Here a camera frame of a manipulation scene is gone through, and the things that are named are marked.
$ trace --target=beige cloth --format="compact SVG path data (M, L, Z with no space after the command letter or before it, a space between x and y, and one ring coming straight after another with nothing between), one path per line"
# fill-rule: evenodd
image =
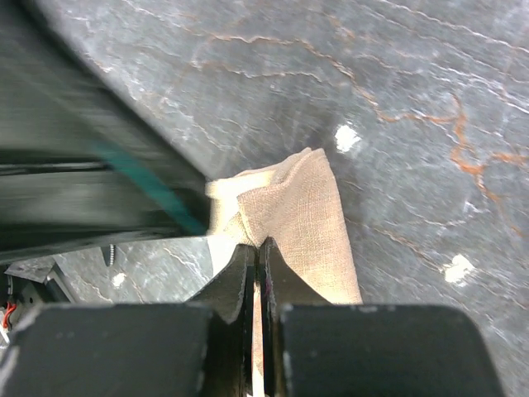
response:
M207 194L213 203L208 242L216 273L237 243L259 247L271 236L285 262L323 298L361 303L340 195L322 149L305 149L277 165L217 180ZM262 365L259 303L256 297L254 368ZM258 385L262 379L256 376L254 371Z

